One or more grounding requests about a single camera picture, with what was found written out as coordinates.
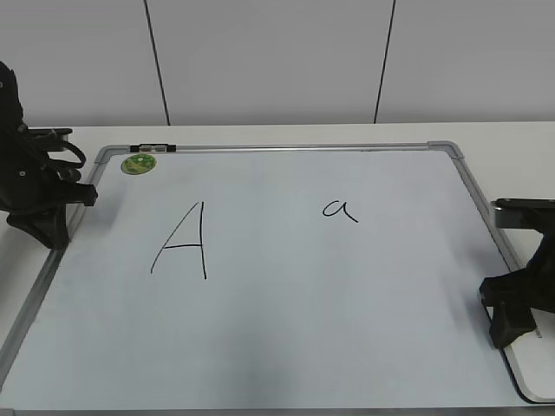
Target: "black marker writing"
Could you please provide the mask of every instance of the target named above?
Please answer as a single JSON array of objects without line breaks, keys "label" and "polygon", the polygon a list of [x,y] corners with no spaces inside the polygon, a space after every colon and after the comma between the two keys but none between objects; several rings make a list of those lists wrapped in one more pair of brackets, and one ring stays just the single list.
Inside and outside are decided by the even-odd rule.
[{"label": "black marker writing", "polygon": [[162,254],[162,251],[164,250],[168,250],[168,249],[179,249],[182,247],[200,247],[200,255],[202,257],[202,272],[204,274],[205,280],[206,280],[206,264],[205,264],[205,246],[202,243],[202,218],[204,216],[204,211],[205,211],[205,203],[201,202],[200,203],[200,216],[199,216],[199,243],[198,244],[176,244],[176,245],[167,245],[169,243],[169,241],[172,239],[173,234],[175,234],[177,232],[177,230],[181,227],[181,225],[183,224],[183,222],[185,221],[185,219],[189,216],[189,214],[197,207],[199,203],[197,202],[196,204],[194,204],[191,209],[189,211],[187,211],[187,213],[183,216],[183,218],[179,221],[179,223],[177,224],[177,226],[173,229],[172,233],[170,234],[170,236],[167,238],[166,242],[162,245],[162,248],[158,251],[158,254],[156,254],[156,258],[153,261],[153,265],[150,267],[150,274],[153,274],[154,271],[154,266],[156,265],[156,262],[158,261],[158,259],[160,258],[160,255]]},{"label": "black marker writing", "polygon": [[327,204],[323,210],[322,210],[322,214],[325,217],[333,217],[334,215],[336,215],[339,211],[343,211],[343,213],[349,217],[350,219],[352,219],[353,221],[355,221],[356,223],[358,223],[358,220],[356,218],[353,218],[348,212],[347,212],[347,203],[343,202],[339,208],[337,208],[335,211],[332,211],[331,206],[335,205],[335,204],[340,204],[339,201],[332,201],[329,204]]}]

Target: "green sticker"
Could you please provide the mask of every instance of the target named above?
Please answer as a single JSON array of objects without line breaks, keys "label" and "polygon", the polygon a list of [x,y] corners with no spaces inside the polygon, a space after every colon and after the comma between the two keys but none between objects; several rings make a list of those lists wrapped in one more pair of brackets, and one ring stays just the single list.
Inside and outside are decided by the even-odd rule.
[{"label": "green sticker", "polygon": [[156,166],[156,159],[150,154],[134,154],[121,163],[121,171],[127,175],[142,175]]}]

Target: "whiteboard frame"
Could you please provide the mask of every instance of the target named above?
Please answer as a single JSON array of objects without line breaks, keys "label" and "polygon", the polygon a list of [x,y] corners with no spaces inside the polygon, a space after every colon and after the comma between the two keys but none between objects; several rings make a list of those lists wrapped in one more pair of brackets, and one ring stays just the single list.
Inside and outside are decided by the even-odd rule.
[{"label": "whiteboard frame", "polygon": [[[451,141],[429,141],[428,143],[407,143],[407,144],[376,144],[376,145],[311,145],[311,146],[170,146],[164,144],[150,145],[121,145],[103,147],[95,158],[95,165],[88,177],[87,183],[98,185],[104,169],[110,159],[115,155],[132,154],[132,153],[259,153],[259,152],[309,152],[309,151],[356,151],[356,152],[380,152],[380,151],[440,151],[445,152],[453,161],[462,182],[467,188],[470,197],[476,205],[485,226],[489,230],[493,241],[497,244],[499,253],[506,263],[510,271],[518,270],[522,266],[509,244],[506,234],[494,226],[490,221],[491,207],[478,187],[472,173],[470,173],[464,160],[464,155],[458,146]],[[78,205],[75,212],[68,223],[69,235],[72,236],[81,222],[86,208]],[[23,306],[21,307],[14,324],[11,327],[8,336],[2,348],[0,348],[0,392],[2,386],[8,377],[11,365],[16,359],[19,348],[21,347],[30,326],[36,318],[42,301],[49,290],[49,286],[56,274],[58,265],[60,264],[65,250],[52,250],[49,253],[43,267],[41,268],[33,287],[31,288]],[[529,403],[553,403],[553,401],[542,400],[528,391],[522,374],[513,353],[513,349],[509,346],[500,351],[504,362],[506,363],[509,376],[513,380],[513,384],[520,397]]]}]

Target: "table surface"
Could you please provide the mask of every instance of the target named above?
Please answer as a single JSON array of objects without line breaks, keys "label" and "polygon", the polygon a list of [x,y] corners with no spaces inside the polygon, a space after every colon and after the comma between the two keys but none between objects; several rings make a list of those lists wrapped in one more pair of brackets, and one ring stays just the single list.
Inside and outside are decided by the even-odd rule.
[{"label": "table surface", "polygon": [[[70,139],[88,156],[108,145],[310,145],[412,143],[450,140],[465,155],[486,198],[553,198],[555,122],[445,123],[397,125],[76,127]],[[7,217],[1,213],[2,220]],[[525,263],[536,250],[534,231],[507,232]],[[0,222],[0,342],[3,342],[49,251],[19,230]]]}]

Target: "white wall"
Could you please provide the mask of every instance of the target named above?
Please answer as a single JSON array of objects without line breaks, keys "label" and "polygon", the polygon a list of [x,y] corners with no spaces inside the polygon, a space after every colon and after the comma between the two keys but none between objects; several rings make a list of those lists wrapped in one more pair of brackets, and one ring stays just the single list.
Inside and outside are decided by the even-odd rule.
[{"label": "white wall", "polygon": [[378,122],[555,120],[555,2],[398,0]]},{"label": "white wall", "polygon": [[31,126],[166,122],[141,1],[2,0],[0,61]]},{"label": "white wall", "polygon": [[[372,122],[394,0],[147,0],[173,124]],[[377,122],[555,120],[555,2],[397,0]],[[0,1],[30,125],[166,123],[142,0]]]},{"label": "white wall", "polygon": [[366,123],[391,0],[150,0],[173,124]]}]

